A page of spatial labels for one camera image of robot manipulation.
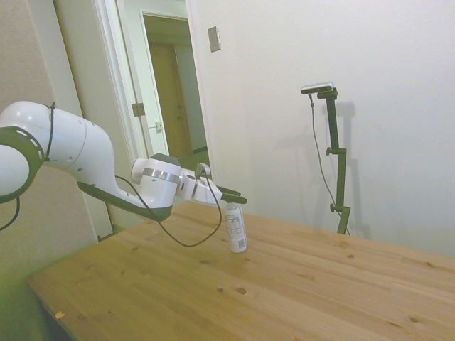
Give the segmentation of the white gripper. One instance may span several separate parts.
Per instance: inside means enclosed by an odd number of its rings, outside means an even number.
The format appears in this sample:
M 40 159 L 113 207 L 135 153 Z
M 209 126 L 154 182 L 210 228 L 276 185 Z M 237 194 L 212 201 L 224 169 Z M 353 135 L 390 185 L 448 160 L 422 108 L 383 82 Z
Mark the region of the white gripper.
M 196 178 L 193 170 L 183 169 L 180 175 L 176 195 L 184 200 L 195 200 L 207 204 L 225 201 L 244 205 L 247 199 L 241 193 L 222 186 L 216 186 L 211 179 Z

